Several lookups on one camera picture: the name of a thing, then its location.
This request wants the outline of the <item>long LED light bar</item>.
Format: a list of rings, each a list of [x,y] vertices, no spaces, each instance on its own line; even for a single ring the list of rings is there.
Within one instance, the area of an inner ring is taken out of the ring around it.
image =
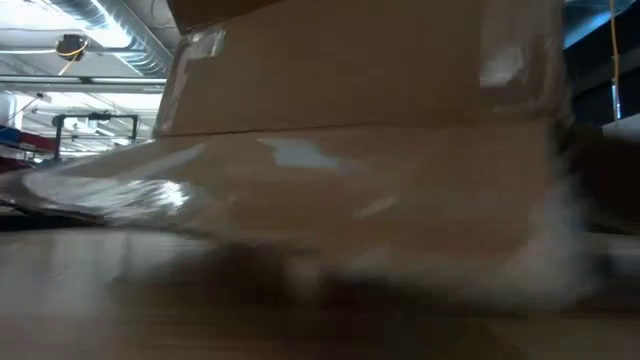
[[[164,86],[164,78],[0,75],[0,83],[14,84],[96,84]]]

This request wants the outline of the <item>red cart with wheel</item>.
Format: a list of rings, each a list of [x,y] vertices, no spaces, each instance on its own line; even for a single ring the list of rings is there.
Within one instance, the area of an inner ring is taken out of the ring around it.
[[[0,125],[0,174],[37,168],[58,150],[54,138]]]

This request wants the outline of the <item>white board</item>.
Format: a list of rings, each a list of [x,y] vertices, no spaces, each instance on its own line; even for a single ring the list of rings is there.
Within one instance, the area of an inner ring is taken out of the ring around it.
[[[605,136],[640,141],[640,113],[606,124],[602,132]]]

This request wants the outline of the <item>silver ventilation duct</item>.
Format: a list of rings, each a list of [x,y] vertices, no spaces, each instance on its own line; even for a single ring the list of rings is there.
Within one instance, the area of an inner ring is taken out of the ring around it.
[[[123,0],[43,0],[145,77],[165,77],[173,56]]]

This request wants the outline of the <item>distant black station frame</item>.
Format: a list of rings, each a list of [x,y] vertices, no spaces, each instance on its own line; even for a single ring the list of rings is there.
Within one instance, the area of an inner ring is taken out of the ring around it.
[[[138,140],[140,118],[136,114],[114,114],[109,112],[91,112],[88,114],[57,114],[54,115],[51,120],[51,123],[56,130],[54,137],[54,159],[56,161],[62,159],[62,131],[65,121],[68,118],[85,118],[88,121],[94,122],[109,122],[113,119],[129,119],[131,121],[131,134],[128,136],[124,136],[124,139],[127,139],[130,144],[135,144]]]

